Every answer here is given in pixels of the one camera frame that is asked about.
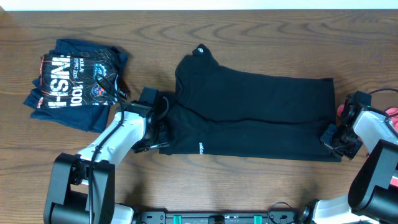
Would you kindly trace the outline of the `black t-shirt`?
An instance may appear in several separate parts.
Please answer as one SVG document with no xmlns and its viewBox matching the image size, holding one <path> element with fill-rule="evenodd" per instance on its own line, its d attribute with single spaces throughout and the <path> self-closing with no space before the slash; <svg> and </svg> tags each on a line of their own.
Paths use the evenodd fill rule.
<svg viewBox="0 0 398 224">
<path fill-rule="evenodd" d="M 289 78 L 220 65 L 205 45 L 175 70 L 163 154 L 335 162 L 320 138 L 336 121 L 331 78 Z"/>
</svg>

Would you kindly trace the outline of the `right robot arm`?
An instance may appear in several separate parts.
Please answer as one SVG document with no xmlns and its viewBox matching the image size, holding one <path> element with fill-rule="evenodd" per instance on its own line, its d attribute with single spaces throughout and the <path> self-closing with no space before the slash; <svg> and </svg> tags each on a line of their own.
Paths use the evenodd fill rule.
<svg viewBox="0 0 398 224">
<path fill-rule="evenodd" d="M 397 223 L 397 130 L 388 114 L 362 110 L 353 125 L 369 156 L 346 195 L 318 200 L 306 223 Z"/>
</svg>

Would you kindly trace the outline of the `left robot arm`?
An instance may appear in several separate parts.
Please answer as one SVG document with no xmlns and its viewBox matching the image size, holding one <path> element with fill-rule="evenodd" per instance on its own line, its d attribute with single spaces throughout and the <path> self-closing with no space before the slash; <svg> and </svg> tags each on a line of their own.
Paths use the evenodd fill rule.
<svg viewBox="0 0 398 224">
<path fill-rule="evenodd" d="M 115 202 L 116 169 L 130 152 L 167 145 L 160 120 L 166 97 L 122 104 L 111 124 L 89 146 L 54 161 L 44 223 L 134 223 L 134 209 Z"/>
</svg>

